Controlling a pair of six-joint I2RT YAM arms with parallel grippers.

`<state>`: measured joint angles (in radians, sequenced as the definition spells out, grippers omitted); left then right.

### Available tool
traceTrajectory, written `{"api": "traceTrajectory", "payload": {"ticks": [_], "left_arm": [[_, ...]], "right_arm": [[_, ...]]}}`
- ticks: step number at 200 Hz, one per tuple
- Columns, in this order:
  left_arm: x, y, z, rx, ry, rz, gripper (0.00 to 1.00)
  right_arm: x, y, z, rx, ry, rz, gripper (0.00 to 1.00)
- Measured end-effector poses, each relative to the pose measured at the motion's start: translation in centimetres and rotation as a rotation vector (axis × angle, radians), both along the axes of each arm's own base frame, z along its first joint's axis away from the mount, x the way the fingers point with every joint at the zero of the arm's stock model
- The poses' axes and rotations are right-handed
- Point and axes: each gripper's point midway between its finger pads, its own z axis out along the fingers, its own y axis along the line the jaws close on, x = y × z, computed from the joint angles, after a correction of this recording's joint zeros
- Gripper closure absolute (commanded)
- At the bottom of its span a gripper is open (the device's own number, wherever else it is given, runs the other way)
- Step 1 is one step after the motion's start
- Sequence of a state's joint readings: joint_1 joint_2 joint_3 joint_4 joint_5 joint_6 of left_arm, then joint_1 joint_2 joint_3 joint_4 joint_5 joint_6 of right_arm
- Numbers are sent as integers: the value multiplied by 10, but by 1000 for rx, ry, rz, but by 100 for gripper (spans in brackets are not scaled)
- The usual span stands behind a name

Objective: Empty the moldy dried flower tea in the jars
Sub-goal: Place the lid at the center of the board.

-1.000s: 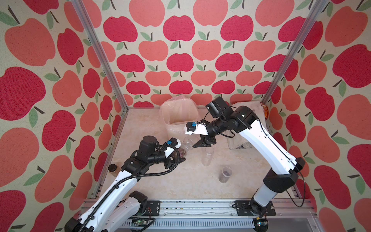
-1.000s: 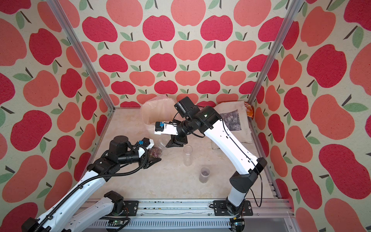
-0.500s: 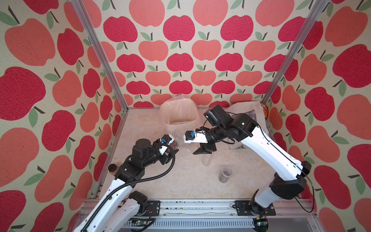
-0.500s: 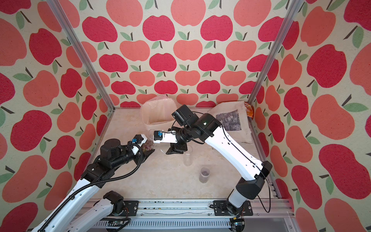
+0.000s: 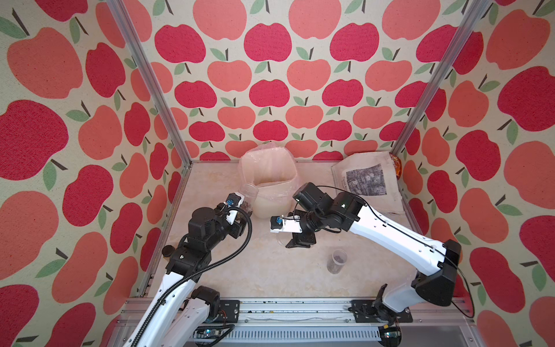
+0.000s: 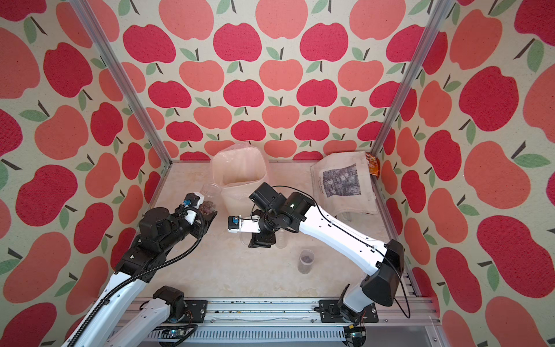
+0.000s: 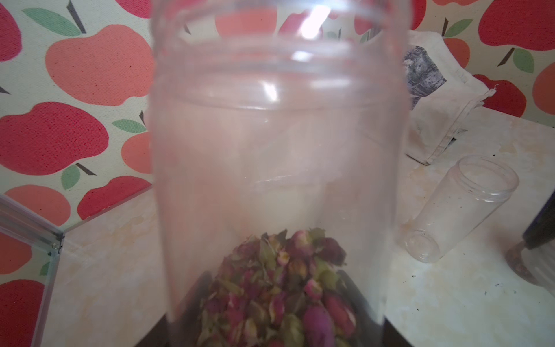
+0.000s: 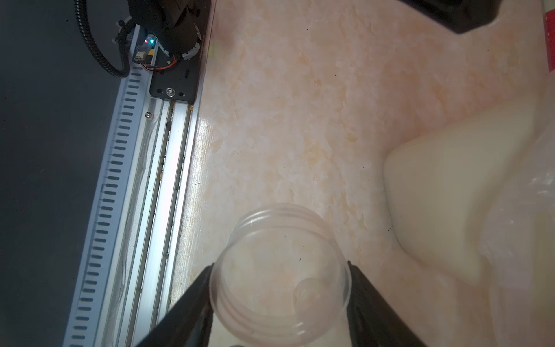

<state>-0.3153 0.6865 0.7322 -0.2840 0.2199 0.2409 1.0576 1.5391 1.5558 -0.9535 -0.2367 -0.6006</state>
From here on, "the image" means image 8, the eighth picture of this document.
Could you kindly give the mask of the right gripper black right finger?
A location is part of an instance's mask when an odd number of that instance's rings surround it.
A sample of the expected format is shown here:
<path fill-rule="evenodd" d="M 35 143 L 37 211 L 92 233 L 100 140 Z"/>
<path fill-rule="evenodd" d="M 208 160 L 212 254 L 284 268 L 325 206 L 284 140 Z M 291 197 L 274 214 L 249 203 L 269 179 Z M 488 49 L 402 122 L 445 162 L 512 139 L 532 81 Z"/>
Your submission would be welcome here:
<path fill-rule="evenodd" d="M 363 272 L 352 263 L 348 265 L 352 287 L 347 317 L 352 345 L 425 347 Z"/>

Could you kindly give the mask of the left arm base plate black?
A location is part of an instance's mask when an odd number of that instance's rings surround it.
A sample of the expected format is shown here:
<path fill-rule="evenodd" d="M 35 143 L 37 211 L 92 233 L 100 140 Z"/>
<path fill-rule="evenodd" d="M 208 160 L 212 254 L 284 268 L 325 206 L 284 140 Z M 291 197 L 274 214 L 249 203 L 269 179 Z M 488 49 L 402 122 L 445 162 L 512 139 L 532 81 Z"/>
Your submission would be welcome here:
<path fill-rule="evenodd" d="M 194 56 L 185 56 L 169 69 L 153 72 L 150 82 L 150 95 L 165 101 L 180 101 L 193 104 L 199 88 L 201 63 L 205 43 L 208 42 L 208 22 L 212 1 L 193 1 L 189 13 L 195 21 L 199 36 Z"/>

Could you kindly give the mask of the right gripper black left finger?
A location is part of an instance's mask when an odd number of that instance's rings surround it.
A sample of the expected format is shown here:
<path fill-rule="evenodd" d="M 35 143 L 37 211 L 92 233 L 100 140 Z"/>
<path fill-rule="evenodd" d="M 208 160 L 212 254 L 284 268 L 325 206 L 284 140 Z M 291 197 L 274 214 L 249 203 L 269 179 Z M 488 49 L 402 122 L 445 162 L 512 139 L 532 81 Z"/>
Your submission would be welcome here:
<path fill-rule="evenodd" d="M 178 302 L 139 347 L 207 347 L 213 322 L 210 303 L 210 275 L 213 266 L 206 267 L 185 291 Z"/>

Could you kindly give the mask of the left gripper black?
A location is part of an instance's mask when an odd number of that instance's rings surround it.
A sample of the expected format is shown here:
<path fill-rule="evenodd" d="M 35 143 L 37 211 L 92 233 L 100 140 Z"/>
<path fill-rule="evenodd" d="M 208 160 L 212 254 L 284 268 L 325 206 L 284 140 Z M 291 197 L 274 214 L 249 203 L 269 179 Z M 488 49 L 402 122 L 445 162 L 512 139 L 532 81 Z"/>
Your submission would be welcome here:
<path fill-rule="evenodd" d="M 493 22 L 501 0 L 401 0 L 429 19 L 463 34 Z"/>

